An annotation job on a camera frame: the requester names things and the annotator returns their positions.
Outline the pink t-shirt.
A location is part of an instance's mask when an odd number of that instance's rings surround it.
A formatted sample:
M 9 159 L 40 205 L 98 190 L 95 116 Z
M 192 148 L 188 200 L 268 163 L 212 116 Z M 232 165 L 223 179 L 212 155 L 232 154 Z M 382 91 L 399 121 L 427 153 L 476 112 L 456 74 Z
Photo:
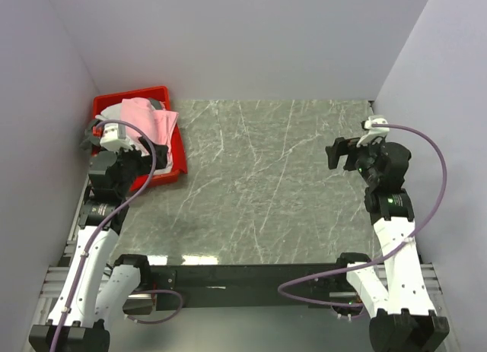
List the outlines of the pink t-shirt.
M 149 99 L 136 97 L 123 99 L 120 119 L 140 129 L 154 144 L 170 147 L 179 113 L 155 109 Z

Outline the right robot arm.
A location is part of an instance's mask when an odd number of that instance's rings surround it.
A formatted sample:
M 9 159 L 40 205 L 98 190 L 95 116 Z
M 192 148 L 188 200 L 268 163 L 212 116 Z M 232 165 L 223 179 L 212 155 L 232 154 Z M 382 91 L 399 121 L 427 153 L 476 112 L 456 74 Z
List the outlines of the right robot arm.
M 375 351 L 435 351 L 450 332 L 427 291 L 419 261 L 412 202 L 403 188 L 410 151 L 377 137 L 337 138 L 326 148 L 328 166 L 345 157 L 345 170 L 357 170 L 366 182 L 364 204 L 379 240 L 386 279 L 382 283 L 367 260 L 348 259 L 334 271 L 342 290 L 355 288 L 371 320 L 369 336 Z

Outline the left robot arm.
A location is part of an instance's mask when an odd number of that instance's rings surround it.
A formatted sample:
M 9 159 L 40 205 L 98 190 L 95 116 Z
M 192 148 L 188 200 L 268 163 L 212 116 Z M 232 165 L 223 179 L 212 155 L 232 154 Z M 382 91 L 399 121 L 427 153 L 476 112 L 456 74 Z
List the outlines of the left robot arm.
M 28 341 L 35 351 L 106 351 L 110 327 L 131 292 L 152 282 L 144 255 L 123 255 L 102 282 L 107 259 L 118 242 L 123 221 L 135 198 L 132 184 L 167 165 L 167 146 L 144 145 L 100 150 L 91 158 L 88 185 L 78 213 L 78 235 L 72 263 L 46 323 L 33 325 Z

